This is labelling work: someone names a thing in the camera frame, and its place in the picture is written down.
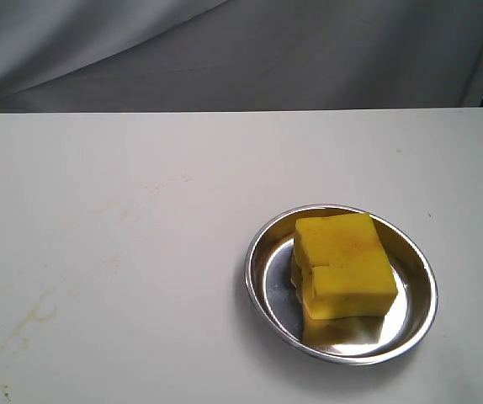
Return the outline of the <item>yellow sponge block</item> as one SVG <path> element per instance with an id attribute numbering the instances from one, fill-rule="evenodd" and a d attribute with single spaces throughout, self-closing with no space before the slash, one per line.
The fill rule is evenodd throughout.
<path id="1" fill-rule="evenodd" d="M 393 270 L 370 215 L 295 222 L 294 258 L 302 303 L 314 321 L 385 316 L 398 295 Z"/>

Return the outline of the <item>round stainless steel dish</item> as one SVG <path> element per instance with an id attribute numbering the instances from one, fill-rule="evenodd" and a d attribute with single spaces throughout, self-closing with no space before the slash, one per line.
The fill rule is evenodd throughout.
<path id="1" fill-rule="evenodd" d="M 299 351 L 334 364 L 365 366 L 395 359 L 418 345 L 438 309 L 433 271 L 417 245 L 400 229 L 374 215 L 375 229 L 390 260 L 398 295 L 381 317 L 319 322 L 305 334 L 301 295 L 290 280 L 295 222 L 302 217 L 352 214 L 353 207 L 306 205 L 268 221 L 252 239 L 243 280 L 255 311 L 281 339 Z"/>

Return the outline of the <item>grey backdrop cloth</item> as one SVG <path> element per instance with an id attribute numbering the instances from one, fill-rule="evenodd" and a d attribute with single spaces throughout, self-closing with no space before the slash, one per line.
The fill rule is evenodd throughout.
<path id="1" fill-rule="evenodd" d="M 0 1 L 0 113 L 483 97 L 483 1 Z"/>

